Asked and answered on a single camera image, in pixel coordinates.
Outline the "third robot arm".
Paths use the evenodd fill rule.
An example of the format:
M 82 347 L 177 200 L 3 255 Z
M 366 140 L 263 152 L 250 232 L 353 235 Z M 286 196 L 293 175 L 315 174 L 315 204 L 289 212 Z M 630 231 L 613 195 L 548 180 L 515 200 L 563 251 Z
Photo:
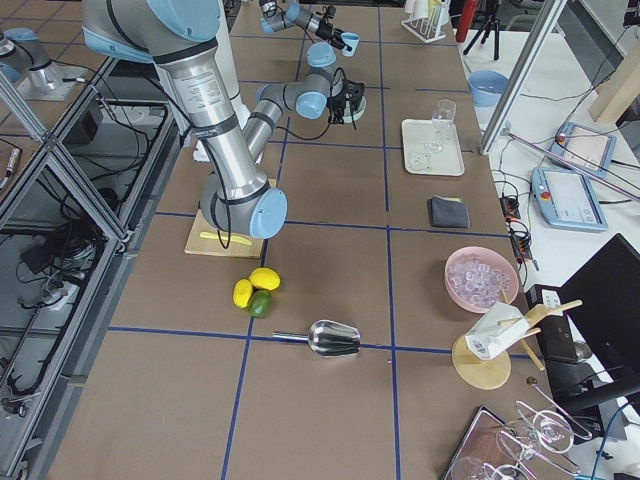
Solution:
M 26 100 L 64 101 L 87 71 L 55 63 L 28 28 L 1 32 L 1 72 Z

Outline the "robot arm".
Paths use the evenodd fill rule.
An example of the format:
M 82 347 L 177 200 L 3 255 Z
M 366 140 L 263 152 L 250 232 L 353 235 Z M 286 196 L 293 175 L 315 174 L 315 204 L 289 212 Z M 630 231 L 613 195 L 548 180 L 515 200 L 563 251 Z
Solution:
M 337 65 L 336 55 L 353 55 L 358 38 L 332 24 L 334 6 L 313 13 L 297 2 L 280 9 L 263 1 L 260 8 L 264 32 L 298 26 L 319 40 L 307 51 L 304 80 L 262 87 L 244 121 L 221 2 L 86 1 L 83 34 L 97 53 L 157 68 L 163 91 L 214 167 L 200 200 L 206 221 L 220 231 L 269 239 L 284 225 L 288 205 L 257 161 L 282 115 L 294 111 L 314 120 L 328 112 L 340 123 L 361 115 L 365 101 L 363 84 Z
M 313 34 L 325 41 L 340 51 L 343 56 L 350 57 L 356 52 L 359 44 L 358 36 L 345 32 L 332 23 L 336 14 L 334 5 L 323 6 L 318 12 L 312 12 L 297 2 L 292 2 L 283 8 L 277 1 L 260 1 L 259 6 L 263 15 L 261 26 L 266 34 L 299 27 L 305 33 Z

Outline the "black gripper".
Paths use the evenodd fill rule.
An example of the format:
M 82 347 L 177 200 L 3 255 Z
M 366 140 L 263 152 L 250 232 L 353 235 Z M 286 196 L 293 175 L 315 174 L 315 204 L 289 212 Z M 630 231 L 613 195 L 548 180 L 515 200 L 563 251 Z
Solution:
M 316 13 L 318 19 L 318 27 L 316 35 L 327 41 L 342 55 L 354 55 L 353 46 L 356 44 L 356 34 L 353 32 L 344 32 L 340 28 L 333 25 L 332 20 L 336 14 L 335 8 L 323 8 Z
M 330 96 L 329 124 L 343 124 L 346 106 L 356 108 L 350 113 L 350 122 L 355 123 L 362 117 L 361 103 L 365 93 L 365 84 L 351 80 L 339 81 Z

